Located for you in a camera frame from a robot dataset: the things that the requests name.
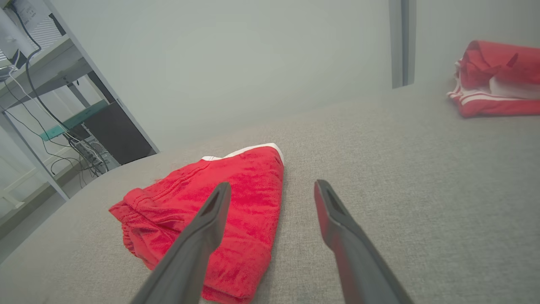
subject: crumpled red cloth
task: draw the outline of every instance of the crumpled red cloth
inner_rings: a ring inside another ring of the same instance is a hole
[[[462,116],[540,114],[540,49],[472,41],[456,65]]]
[[[125,247],[153,270],[214,188],[229,182],[225,233],[210,256],[202,296],[249,303],[270,263],[283,173],[275,148],[254,148],[175,170],[149,187],[131,190],[109,211],[122,223]]]

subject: desk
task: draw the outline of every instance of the desk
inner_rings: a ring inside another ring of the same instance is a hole
[[[91,71],[92,68],[67,35],[64,35],[52,46],[38,53],[32,59],[29,70],[32,83],[34,84],[38,95],[45,94],[64,85],[69,85]],[[35,97],[35,94],[30,87],[30,83],[28,82],[25,67],[22,67],[14,73],[13,77],[30,96]],[[8,88],[17,99],[9,93]],[[71,86],[70,89],[72,91],[77,90],[74,86]],[[80,96],[80,93],[74,93],[75,96]],[[24,95],[13,79],[8,79],[6,84],[0,84],[0,105],[2,108],[9,109],[27,100],[29,100],[29,98]],[[85,107],[88,106],[86,100],[82,99],[81,102]],[[15,128],[11,118],[4,111],[2,111],[2,115],[0,115],[0,127],[9,134],[19,149],[21,149],[33,165],[36,166],[38,172],[46,177],[47,181],[55,188],[60,196],[63,199],[68,200],[68,195],[62,190],[53,175],[47,170],[47,167],[32,150],[17,128]]]

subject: folded red cloth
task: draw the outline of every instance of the folded red cloth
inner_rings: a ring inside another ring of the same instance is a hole
[[[193,220],[213,189],[231,184],[231,204],[219,248],[210,256],[203,298],[249,303],[268,268],[281,207],[284,165],[274,144],[202,160],[134,189],[109,210],[121,223],[124,245],[153,270]]]
[[[456,65],[462,116],[540,114],[540,49],[473,41]]]

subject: gray floor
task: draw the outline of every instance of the gray floor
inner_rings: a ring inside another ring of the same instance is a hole
[[[88,171],[84,171],[82,177],[87,184],[95,179]],[[67,182],[63,189],[68,196],[73,197],[81,190],[81,185],[85,186],[82,180],[79,182],[79,176],[76,176]],[[53,194],[13,231],[0,239],[0,264],[64,203],[65,201],[58,193]]]

